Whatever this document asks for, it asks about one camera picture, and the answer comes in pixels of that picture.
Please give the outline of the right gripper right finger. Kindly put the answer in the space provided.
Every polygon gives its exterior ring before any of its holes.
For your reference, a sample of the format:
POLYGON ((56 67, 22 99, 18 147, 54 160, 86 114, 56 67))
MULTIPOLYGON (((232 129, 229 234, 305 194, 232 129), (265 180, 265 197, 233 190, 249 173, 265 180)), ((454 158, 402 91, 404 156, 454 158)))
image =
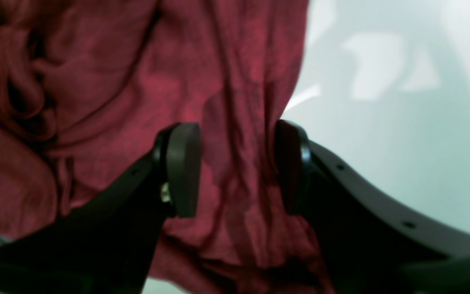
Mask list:
POLYGON ((279 120, 275 161, 289 214, 314 229, 337 294, 470 294, 470 233, 393 199, 279 120))

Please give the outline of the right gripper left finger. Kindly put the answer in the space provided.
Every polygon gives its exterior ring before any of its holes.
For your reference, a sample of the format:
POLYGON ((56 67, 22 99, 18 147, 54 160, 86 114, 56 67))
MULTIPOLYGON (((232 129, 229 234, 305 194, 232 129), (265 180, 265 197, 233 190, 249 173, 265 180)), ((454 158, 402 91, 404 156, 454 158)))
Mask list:
POLYGON ((196 215, 201 128, 176 123, 105 191, 0 246, 1 294, 140 294, 168 218, 196 215))

